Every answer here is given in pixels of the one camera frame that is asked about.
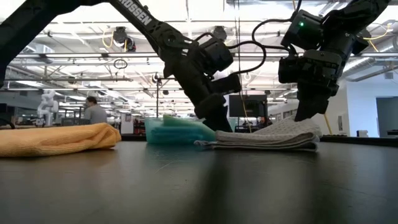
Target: ceiling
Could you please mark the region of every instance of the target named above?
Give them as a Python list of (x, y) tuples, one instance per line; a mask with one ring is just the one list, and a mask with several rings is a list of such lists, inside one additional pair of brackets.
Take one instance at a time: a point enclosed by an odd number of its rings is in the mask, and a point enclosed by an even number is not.
[[(8, 17), (12, 11), (16, 10), (24, 1), (2, 1), (0, 8), (0, 20)], [(292, 1), (241, 1), (239, 8), (233, 1), (227, 0), (141, 0), (143, 5), (149, 7), (150, 13), (160, 21), (166, 21), (183, 35), (195, 38), (204, 32), (211, 32), (214, 26), (224, 26), (228, 34), (227, 45), (237, 43), (236, 30), (240, 20), (240, 36), (241, 41), (249, 40), (251, 31), (260, 22), (265, 19), (278, 18), (284, 19), (291, 16), (293, 11)], [(303, 1), (302, 9), (318, 14), (327, 4), (327, 1)], [(384, 35), (386, 33), (386, 21), (397, 21), (398, 15), (396, 11), (398, 6), (389, 6), (385, 12), (368, 27), (368, 31), (375, 36)], [(262, 26), (258, 30), (257, 40), (266, 45), (279, 45), (290, 24), (270, 23)], [(137, 52), (153, 53), (154, 50), (148, 44), (144, 36), (132, 26), (128, 21), (108, 3), (102, 3), (91, 7), (79, 7), (77, 10), (56, 17), (33, 41), (31, 44), (43, 44), (52, 49), (54, 53), (113, 53), (123, 52), (120, 47), (112, 44), (111, 33), (115, 27), (126, 27), (127, 34), (132, 37), (137, 46)], [(393, 23), (388, 27), (389, 32), (383, 38), (374, 41), (375, 44), (381, 43), (395, 35), (398, 29), (398, 23)], [(254, 53), (260, 52), (255, 45), (244, 45), (240, 49), (241, 52)], [(278, 50), (268, 50), (268, 52), (279, 52)], [(117, 69), (114, 61), (118, 58), (54, 58), (52, 64), (38, 62), (32, 59), (15, 59), (10, 64), (10, 71), (7, 74), (11, 78), (46, 78), (51, 81), (39, 82), (40, 85), (48, 88), (155, 88), (155, 82), (152, 77), (157, 74), (162, 76), (164, 64), (159, 58), (141, 57), (141, 58), (123, 58), (129, 66), (125, 69)], [(258, 58), (246, 58), (241, 62), (235, 62), (227, 70), (217, 73), (215, 78), (226, 77), (229, 73), (238, 71), (239, 68), (246, 69), (256, 66), (259, 63)], [(295, 94), (289, 90), (294, 88), (292, 85), (283, 85), (279, 83), (277, 71), (279, 63), (275, 59), (270, 58), (259, 69), (242, 76), (243, 87), (246, 88), (285, 88), (286, 90), (272, 91), (271, 97), (294, 98)], [(375, 65), (375, 69), (382, 68), (382, 65)], [(100, 78), (99, 82), (76, 82), (68, 83), (59, 81), (62, 78)], [(11, 87), (34, 87), (26, 85), (27, 83), (12, 82)], [(179, 88), (180, 85), (174, 80), (168, 81), (163, 89)], [(155, 90), (118, 90), (118, 91), (84, 91), (78, 93), (74, 91), (62, 91), (61, 95), (96, 95), (101, 96), (104, 101), (112, 101), (110, 99), (124, 101), (125, 103), (141, 103), (133, 108), (141, 108), (141, 111), (148, 112), (148, 108), (154, 106)], [(264, 94), (264, 90), (248, 90), (249, 94)], [(168, 95), (163, 92), (159, 93), (164, 101), (168, 101), (169, 105), (175, 110), (191, 113), (193, 106), (188, 99), (184, 99), (181, 103), (171, 103), (171, 99), (166, 98), (186, 98), (182, 91), (169, 91)], [(67, 101), (76, 101), (71, 98), (64, 98)]]

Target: person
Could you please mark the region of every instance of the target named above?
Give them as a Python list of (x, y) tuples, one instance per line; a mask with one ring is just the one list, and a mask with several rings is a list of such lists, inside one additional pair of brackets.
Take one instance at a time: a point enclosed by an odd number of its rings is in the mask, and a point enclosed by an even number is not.
[(106, 123), (106, 111), (97, 105), (94, 96), (87, 97), (86, 104), (85, 119), (89, 119), (91, 124)]

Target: desk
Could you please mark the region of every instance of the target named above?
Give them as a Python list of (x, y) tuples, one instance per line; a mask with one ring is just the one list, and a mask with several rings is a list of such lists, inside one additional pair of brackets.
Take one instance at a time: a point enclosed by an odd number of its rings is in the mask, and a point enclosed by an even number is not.
[(398, 223), (398, 149), (116, 151), (0, 159), (1, 223)]

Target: computer monitor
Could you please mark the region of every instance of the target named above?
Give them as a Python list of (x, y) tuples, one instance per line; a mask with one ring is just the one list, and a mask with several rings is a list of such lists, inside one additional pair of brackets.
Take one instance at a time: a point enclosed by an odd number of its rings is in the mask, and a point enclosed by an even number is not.
[(243, 103), (249, 118), (268, 116), (267, 95), (229, 95), (229, 116), (245, 117)]

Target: folded towel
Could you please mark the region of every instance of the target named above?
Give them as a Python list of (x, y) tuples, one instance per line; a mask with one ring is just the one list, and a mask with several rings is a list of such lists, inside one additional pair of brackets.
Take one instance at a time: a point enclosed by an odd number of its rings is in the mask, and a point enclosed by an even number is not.
[(121, 140), (119, 131), (101, 123), (59, 128), (0, 131), (0, 157), (53, 156), (87, 149), (111, 148)]
[(316, 142), (322, 136), (318, 125), (311, 119), (294, 121), (295, 115), (254, 133), (216, 132), (217, 142), (197, 141), (195, 144), (217, 148), (288, 149), (316, 151)]

